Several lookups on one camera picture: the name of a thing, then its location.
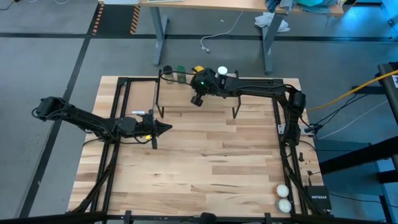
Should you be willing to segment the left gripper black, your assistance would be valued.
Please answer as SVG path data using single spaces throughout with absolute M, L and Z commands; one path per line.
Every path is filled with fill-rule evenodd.
M 150 142 L 152 148 L 157 149 L 156 136 L 172 129 L 172 125 L 154 120 L 153 110 L 149 110 L 146 114 L 153 116 L 153 125 L 148 125 L 132 117 L 116 119 L 113 128 L 114 140 L 120 144 L 147 144 Z

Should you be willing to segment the green lid spice jar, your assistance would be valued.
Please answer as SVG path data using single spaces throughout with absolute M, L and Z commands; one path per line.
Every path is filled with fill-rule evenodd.
M 185 67 L 182 65 L 179 65 L 177 67 L 177 80 L 179 83 L 186 83 L 186 74 L 185 74 Z

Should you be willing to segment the black lid olive label spice jar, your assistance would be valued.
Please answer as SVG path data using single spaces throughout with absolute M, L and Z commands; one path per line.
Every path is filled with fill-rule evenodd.
M 170 65 L 165 65 L 162 69 L 163 71 L 163 79 L 168 83 L 172 84 L 174 82 L 174 73 L 173 68 Z

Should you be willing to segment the wooden shelf with black legs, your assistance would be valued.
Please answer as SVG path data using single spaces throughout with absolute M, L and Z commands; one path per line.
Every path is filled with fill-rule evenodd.
M 177 74 L 171 82 L 166 81 L 167 75 L 159 75 L 156 107 L 161 118 L 232 118 L 234 119 L 241 106 L 240 98 L 222 98 L 206 95 L 201 97 L 200 107 L 191 103 L 196 96 L 195 91 L 188 85 L 177 83 Z

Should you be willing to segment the wooden desk with grey legs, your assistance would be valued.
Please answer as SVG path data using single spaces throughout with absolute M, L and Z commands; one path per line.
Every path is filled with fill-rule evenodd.
M 155 30 L 156 45 L 154 54 L 154 64 L 160 63 L 162 55 L 162 47 L 165 40 L 165 32 L 167 30 L 167 23 L 169 18 L 160 15 L 160 7 L 175 7 L 175 8 L 194 8 L 194 9 L 217 9 L 229 11 L 253 11 L 253 12 L 268 12 L 265 0 L 98 0 L 100 5 L 132 5 L 132 6 L 146 6 L 150 10 L 152 23 Z M 287 13 L 279 6 L 276 7 L 275 16 L 271 20 L 269 27 L 261 29 L 262 34 L 262 56 L 264 61 L 264 70 L 266 73 L 272 71 L 272 56 L 271 45 L 277 34 L 277 28 L 280 26 Z

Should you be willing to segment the white cloth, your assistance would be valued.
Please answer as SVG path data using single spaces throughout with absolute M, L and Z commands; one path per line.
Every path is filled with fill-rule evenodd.
M 255 17 L 254 25 L 260 28 L 269 27 L 271 25 L 273 18 L 274 18 L 274 13 L 264 12 L 261 16 Z M 277 32 L 283 33 L 289 31 L 290 31 L 289 24 L 284 20 L 282 20 Z

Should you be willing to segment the dark navy cloth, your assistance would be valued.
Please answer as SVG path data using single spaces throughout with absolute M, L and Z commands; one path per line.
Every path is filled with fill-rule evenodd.
M 281 0 L 265 0 L 266 7 L 271 13 L 275 13 L 275 10 L 280 2 Z

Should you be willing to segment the teal cloth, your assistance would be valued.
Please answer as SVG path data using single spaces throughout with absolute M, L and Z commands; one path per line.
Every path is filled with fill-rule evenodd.
M 321 4 L 323 2 L 323 0 L 296 0 L 296 2 L 303 6 L 313 7 L 313 6 Z

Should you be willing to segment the white round puck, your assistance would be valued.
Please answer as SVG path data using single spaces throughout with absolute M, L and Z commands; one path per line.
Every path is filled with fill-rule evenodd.
M 275 191 L 276 191 L 276 194 L 280 198 L 286 198 L 289 196 L 289 193 L 290 193 L 289 188 L 284 184 L 277 185 L 277 187 L 275 188 Z
M 290 201 L 286 198 L 280 198 L 276 202 L 276 207 L 278 210 L 282 213 L 290 213 L 292 211 L 292 204 Z

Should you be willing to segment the blue grey cloth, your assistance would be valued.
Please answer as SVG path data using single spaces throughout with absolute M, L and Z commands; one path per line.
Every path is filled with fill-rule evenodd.
M 323 0 L 319 5 L 313 7 L 303 6 L 298 4 L 296 0 L 281 0 L 279 6 L 289 13 L 294 6 L 299 5 L 303 12 L 312 14 L 329 14 L 331 12 L 331 6 L 340 6 L 345 0 Z

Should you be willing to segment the black metal beam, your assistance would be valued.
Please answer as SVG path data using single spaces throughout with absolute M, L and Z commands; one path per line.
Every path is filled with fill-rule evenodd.
M 391 158 L 394 169 L 377 173 L 381 184 L 398 182 L 398 136 L 352 151 L 319 164 L 323 174 L 330 174 L 381 159 Z

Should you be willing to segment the black aluminium table frame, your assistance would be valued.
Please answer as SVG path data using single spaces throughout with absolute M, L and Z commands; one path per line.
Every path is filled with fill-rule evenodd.
M 302 171 L 320 172 L 317 155 L 300 141 L 282 142 L 278 124 L 287 113 L 272 98 L 242 95 L 232 118 L 161 118 L 156 107 L 159 75 L 103 77 L 93 113 L 103 118 L 154 111 L 172 129 L 152 144 L 110 144 L 89 133 L 73 186 L 73 210 L 23 216 L 0 224 L 91 224 L 108 220 L 161 220 L 217 224 L 384 224 L 335 218 L 313 204 Z M 275 188 L 286 185 L 290 213 L 276 207 Z

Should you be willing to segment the silver metal bracket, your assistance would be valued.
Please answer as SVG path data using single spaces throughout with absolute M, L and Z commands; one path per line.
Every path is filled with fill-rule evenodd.
M 277 130 L 279 134 L 297 134 L 300 135 L 309 135 L 311 132 L 306 132 L 307 127 L 303 124 L 300 125 L 292 125 L 292 124 L 278 124 Z

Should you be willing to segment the black Netgear switch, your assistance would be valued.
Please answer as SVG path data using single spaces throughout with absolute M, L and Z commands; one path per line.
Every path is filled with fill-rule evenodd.
M 326 186 L 306 186 L 311 201 L 321 210 L 331 210 L 329 191 Z

